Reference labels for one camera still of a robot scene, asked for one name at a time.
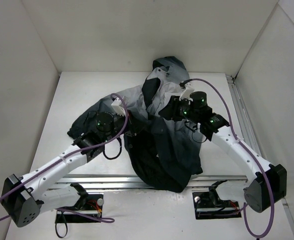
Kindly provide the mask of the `grey gradient hooded jacket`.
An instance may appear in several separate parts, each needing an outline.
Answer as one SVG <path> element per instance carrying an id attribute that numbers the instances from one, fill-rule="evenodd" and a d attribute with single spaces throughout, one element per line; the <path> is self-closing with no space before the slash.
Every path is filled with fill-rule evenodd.
<path id="1" fill-rule="evenodd" d="M 184 121 L 166 120 L 159 111 L 171 96 L 182 93 L 180 82 L 189 79 L 182 61 L 174 56 L 155 59 L 144 83 L 118 93 L 127 111 L 149 121 L 137 136 L 123 135 L 132 168 L 147 185 L 163 191 L 182 192 L 192 175 L 202 173 L 201 142 L 193 140 Z"/>

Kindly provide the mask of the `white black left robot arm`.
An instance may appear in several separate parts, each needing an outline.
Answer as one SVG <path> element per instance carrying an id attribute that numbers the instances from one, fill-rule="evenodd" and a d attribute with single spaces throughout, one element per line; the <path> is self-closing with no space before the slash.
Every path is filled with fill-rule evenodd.
<path id="1" fill-rule="evenodd" d="M 4 180 L 0 204 L 17 227 L 22 228 L 38 215 L 58 208 L 83 209 L 88 193 L 78 183 L 52 190 L 51 187 L 73 170 L 89 163 L 105 149 L 105 144 L 120 135 L 135 137 L 146 124 L 131 113 L 125 117 L 110 112 L 94 115 L 94 125 L 81 133 L 57 157 L 38 169 Z"/>

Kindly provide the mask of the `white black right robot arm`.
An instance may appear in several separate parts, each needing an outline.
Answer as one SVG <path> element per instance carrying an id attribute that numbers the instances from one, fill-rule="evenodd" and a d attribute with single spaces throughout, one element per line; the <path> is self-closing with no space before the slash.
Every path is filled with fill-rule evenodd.
<path id="1" fill-rule="evenodd" d="M 159 115 L 166 120 L 188 120 L 195 124 L 197 131 L 220 147 L 247 177 L 247 183 L 225 181 L 215 186 L 208 193 L 212 205 L 233 200 L 261 213 L 286 196 L 287 170 L 281 164 L 273 165 L 234 136 L 231 124 L 208 106 L 205 92 L 193 92 L 189 98 L 172 95 Z"/>

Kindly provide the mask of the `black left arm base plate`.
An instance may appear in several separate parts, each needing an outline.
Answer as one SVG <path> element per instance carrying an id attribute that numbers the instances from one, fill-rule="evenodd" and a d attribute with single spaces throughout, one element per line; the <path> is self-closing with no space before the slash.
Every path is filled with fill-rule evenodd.
<path id="1" fill-rule="evenodd" d="M 90 193 L 88 195 L 86 203 L 81 208 L 76 207 L 65 207 L 65 209 L 73 210 L 75 212 L 84 214 L 88 217 L 101 218 L 103 215 L 103 207 L 98 205 L 98 200 L 104 199 L 102 193 Z M 72 212 L 64 212 L 62 215 L 61 211 L 56 212 L 55 223 L 57 224 L 84 224 L 84 223 L 99 223 L 96 220 L 89 219 Z"/>

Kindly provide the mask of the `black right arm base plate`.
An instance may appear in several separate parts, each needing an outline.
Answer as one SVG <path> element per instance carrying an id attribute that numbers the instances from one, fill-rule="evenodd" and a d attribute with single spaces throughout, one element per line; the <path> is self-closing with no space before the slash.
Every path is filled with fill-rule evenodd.
<path id="1" fill-rule="evenodd" d="M 192 192 L 196 220 L 218 220 L 242 217 L 242 206 L 238 202 L 219 200 L 214 202 L 210 192 Z"/>

